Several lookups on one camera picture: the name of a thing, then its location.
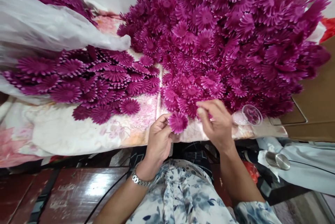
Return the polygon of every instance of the floral blouse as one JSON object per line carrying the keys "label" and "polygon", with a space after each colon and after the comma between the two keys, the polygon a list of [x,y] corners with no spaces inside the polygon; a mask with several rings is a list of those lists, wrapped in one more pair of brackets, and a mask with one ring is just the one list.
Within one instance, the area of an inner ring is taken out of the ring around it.
{"label": "floral blouse", "polygon": [[170,159],[126,223],[280,223],[268,203],[240,202],[236,219],[198,166]]}

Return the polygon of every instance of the hand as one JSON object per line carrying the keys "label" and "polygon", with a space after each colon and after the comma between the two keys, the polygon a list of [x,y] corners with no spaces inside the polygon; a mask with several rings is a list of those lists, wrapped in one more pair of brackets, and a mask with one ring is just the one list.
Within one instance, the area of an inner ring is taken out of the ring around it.
{"label": "hand", "polygon": [[171,114],[161,115],[150,127],[148,146],[145,159],[162,165],[167,159],[171,149],[171,128],[168,118]]}
{"label": "hand", "polygon": [[220,154],[235,149],[234,140],[231,137],[232,117],[220,100],[210,100],[196,103],[198,115],[202,122],[203,131],[217,148]]}

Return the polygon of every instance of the clear plastic cup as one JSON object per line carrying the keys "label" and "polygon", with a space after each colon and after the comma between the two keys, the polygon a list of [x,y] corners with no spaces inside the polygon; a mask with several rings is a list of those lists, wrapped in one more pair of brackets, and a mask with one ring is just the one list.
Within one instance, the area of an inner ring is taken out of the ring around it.
{"label": "clear plastic cup", "polygon": [[260,125],[263,117],[260,111],[253,105],[246,104],[232,115],[234,124],[237,125]]}

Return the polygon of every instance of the person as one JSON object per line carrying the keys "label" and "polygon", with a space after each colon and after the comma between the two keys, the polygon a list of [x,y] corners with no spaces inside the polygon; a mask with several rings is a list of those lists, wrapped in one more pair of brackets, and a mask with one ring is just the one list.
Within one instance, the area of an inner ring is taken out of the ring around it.
{"label": "person", "polygon": [[129,177],[102,208],[94,224],[280,223],[237,153],[231,137],[232,118],[224,104],[210,100],[197,105],[203,130],[219,152],[221,178],[236,206],[236,219],[216,193],[205,166],[182,159],[165,161],[172,133],[167,123],[170,115],[164,114],[150,127],[145,156],[132,173],[134,178],[152,184],[139,185]]}

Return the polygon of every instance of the silver wristwatch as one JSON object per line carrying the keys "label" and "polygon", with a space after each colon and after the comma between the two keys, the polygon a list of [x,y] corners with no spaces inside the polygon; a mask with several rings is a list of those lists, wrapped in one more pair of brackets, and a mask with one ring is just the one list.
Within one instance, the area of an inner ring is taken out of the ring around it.
{"label": "silver wristwatch", "polygon": [[136,175],[136,168],[139,164],[137,164],[132,172],[132,180],[134,181],[135,184],[138,184],[140,186],[145,186],[145,187],[149,187],[152,183],[152,181],[143,181],[143,180],[140,180],[137,175]]}

